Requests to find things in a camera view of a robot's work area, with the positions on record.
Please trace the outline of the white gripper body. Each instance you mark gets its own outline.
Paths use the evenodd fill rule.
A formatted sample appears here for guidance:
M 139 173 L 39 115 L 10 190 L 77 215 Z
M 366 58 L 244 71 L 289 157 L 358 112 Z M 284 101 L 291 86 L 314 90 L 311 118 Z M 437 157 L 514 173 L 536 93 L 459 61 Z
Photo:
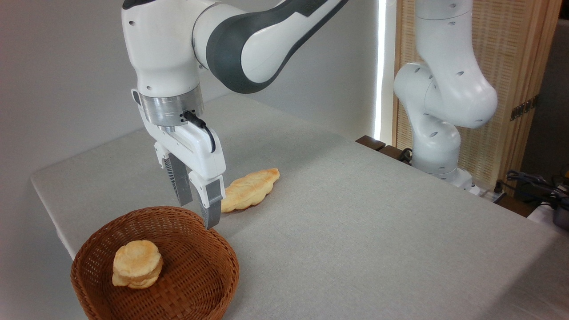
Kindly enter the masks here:
M 221 142 L 198 118 L 203 110 L 199 90 L 165 98 L 144 96 L 132 90 L 132 96 L 150 136 L 187 167 L 206 180 L 225 172 Z

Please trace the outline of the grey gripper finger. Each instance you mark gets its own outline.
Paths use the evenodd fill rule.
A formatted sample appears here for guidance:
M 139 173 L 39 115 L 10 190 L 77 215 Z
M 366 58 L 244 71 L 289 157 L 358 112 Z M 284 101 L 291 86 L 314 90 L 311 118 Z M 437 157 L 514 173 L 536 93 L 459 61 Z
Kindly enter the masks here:
M 168 174 L 180 206 L 187 205 L 192 201 L 192 193 L 186 165 L 159 142 L 155 142 L 154 149 L 161 168 Z
M 222 176 L 206 180 L 197 172 L 189 173 L 189 180 L 196 188 L 200 198 L 200 208 L 206 230 L 218 225 L 221 219 L 222 200 L 225 198 L 225 185 Z

